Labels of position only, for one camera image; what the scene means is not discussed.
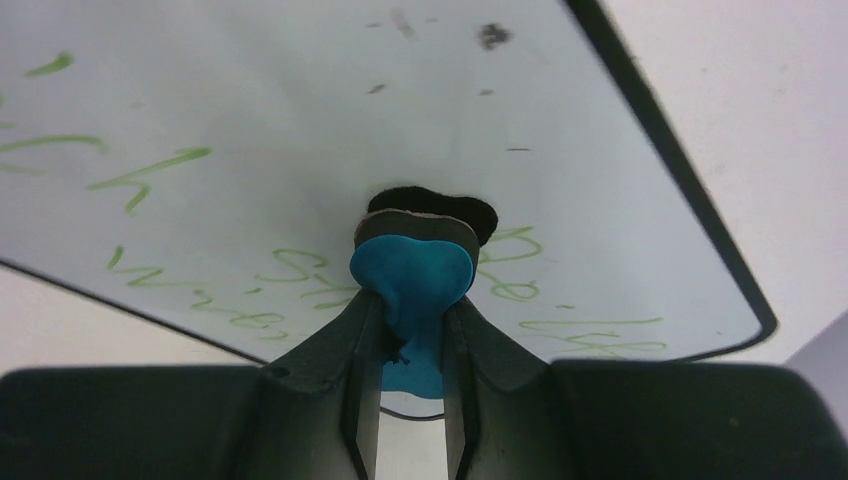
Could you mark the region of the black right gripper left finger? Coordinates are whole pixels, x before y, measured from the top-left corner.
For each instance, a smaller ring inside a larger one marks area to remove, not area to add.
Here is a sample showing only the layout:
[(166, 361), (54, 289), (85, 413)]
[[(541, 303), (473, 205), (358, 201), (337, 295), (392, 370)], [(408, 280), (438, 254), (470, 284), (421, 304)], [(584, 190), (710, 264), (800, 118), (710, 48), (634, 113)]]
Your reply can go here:
[(384, 365), (383, 304), (358, 292), (330, 323), (264, 366), (238, 479), (371, 479)]

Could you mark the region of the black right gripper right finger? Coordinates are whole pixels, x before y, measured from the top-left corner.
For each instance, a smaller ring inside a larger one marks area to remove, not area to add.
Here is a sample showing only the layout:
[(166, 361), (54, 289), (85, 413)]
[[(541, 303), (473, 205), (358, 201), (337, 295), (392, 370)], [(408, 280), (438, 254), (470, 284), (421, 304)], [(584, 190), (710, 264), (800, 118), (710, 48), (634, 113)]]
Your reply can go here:
[(451, 479), (586, 479), (573, 402), (548, 363), (463, 297), (443, 316)]

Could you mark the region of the blue whiteboard eraser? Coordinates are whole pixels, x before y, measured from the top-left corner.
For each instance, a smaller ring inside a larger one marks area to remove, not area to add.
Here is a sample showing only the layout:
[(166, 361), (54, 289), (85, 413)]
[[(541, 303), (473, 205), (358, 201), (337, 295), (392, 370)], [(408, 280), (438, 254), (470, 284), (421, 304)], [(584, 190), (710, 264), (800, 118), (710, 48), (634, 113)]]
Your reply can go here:
[(369, 200), (349, 270), (382, 301), (384, 391), (443, 398), (443, 316), (473, 285), (498, 220), (481, 199), (421, 186), (392, 187)]

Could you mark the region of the black framed small whiteboard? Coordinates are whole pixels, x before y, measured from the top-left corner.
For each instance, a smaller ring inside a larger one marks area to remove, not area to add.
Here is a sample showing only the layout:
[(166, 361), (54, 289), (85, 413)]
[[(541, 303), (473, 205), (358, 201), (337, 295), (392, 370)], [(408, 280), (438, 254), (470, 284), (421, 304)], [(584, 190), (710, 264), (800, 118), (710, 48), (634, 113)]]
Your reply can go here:
[(270, 361), (407, 185), (496, 210), (469, 296), (543, 360), (776, 330), (596, 1), (1, 5), (4, 266)]

